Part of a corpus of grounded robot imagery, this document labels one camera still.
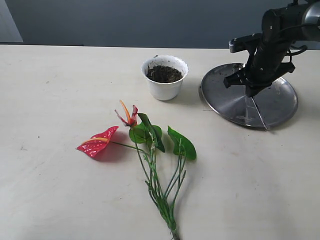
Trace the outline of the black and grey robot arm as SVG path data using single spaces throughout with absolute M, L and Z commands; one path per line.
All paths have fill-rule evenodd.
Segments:
M 245 86 L 247 97 L 256 96 L 275 80 L 295 70 L 292 61 L 283 62 L 283 59 L 308 49 L 303 45 L 291 52 L 295 42 L 320 40 L 320 2 L 308 0 L 299 4 L 295 0 L 286 7 L 269 9 L 262 17 L 261 29 L 261 33 L 229 41 L 231 53 L 246 50 L 249 57 L 245 66 L 225 77 L 223 83 L 226 88 Z

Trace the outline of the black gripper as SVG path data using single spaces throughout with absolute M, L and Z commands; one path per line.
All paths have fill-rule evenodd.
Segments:
M 277 39 L 267 42 L 261 39 L 253 60 L 244 71 L 237 71 L 223 80 L 226 88 L 231 86 L 246 86 L 246 96 L 254 97 L 272 83 L 287 73 L 293 73 L 294 64 L 283 62 L 292 45 L 291 40 Z

